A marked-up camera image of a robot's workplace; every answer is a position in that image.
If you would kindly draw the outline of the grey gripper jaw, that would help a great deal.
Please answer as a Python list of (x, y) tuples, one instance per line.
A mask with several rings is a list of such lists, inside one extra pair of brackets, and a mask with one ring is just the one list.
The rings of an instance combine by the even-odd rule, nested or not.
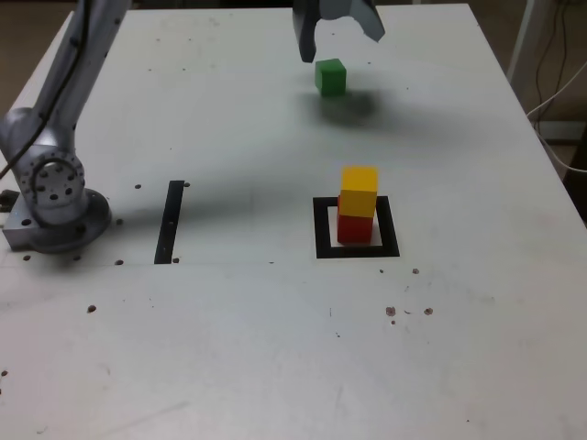
[(363, 33), (375, 42), (385, 35), (385, 29), (377, 9), (368, 0), (323, 0), (320, 2), (320, 16), (325, 20), (353, 18)]
[(315, 31), (321, 19), (319, 0), (293, 0), (293, 28), (301, 60), (312, 63), (316, 55)]

